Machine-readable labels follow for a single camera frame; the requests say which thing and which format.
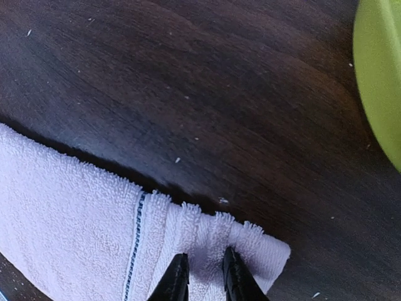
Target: dark wooden surface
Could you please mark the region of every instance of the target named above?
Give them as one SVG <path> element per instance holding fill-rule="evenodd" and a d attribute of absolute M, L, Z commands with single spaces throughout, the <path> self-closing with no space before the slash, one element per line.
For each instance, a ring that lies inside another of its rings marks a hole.
<path fill-rule="evenodd" d="M 356 8 L 1 0 L 0 122 L 288 242 L 273 301 L 401 300 L 401 177 L 349 65 Z M 47 300 L 0 270 L 10 301 Z"/>

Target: green bowl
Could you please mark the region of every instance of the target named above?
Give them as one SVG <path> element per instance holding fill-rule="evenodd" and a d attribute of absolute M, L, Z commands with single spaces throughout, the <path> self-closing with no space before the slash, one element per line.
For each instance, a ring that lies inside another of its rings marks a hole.
<path fill-rule="evenodd" d="M 401 172 L 401 0 L 360 1 L 353 56 L 370 126 Z"/>

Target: wood grain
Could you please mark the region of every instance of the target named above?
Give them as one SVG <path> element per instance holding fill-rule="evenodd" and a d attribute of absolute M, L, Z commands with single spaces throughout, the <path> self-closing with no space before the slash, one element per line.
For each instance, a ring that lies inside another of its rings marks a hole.
<path fill-rule="evenodd" d="M 288 242 L 271 300 L 400 300 L 401 177 L 349 65 L 356 8 L 2 0 L 0 122 Z M 10 301 L 48 300 L 1 265 Z"/>

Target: blue stitching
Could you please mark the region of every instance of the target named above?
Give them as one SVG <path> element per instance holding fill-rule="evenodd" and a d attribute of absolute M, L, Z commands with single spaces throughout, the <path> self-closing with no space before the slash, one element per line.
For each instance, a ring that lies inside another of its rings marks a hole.
<path fill-rule="evenodd" d="M 142 208 L 143 208 L 143 202 L 145 201 L 146 195 L 147 195 L 147 193 L 142 193 L 142 195 L 140 196 L 139 203 L 138 203 L 137 230 L 136 230 L 136 236 L 135 236 L 135 246 L 133 247 L 133 252 L 132 252 L 132 256 L 131 256 L 130 270 L 129 270 L 129 273 L 128 273 L 127 283 L 125 284 L 124 301 L 128 301 L 128 295 L 129 295 L 129 292 L 130 292 L 133 264 L 135 263 L 135 258 L 137 257 L 137 251 L 138 251 L 138 246 L 139 246 Z"/>

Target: white towel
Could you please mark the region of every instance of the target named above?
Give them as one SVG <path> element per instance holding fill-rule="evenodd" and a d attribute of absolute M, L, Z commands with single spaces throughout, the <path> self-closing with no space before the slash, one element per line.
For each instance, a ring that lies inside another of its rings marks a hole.
<path fill-rule="evenodd" d="M 5 298 L 5 296 L 3 296 L 1 292 L 0 292 L 0 301 L 7 301 L 7 299 Z"/>
<path fill-rule="evenodd" d="M 266 293 L 290 253 L 260 227 L 146 194 L 3 124 L 0 212 L 0 253 L 54 301 L 146 301 L 182 252 L 189 256 L 190 300 L 225 300 L 227 246 Z"/>

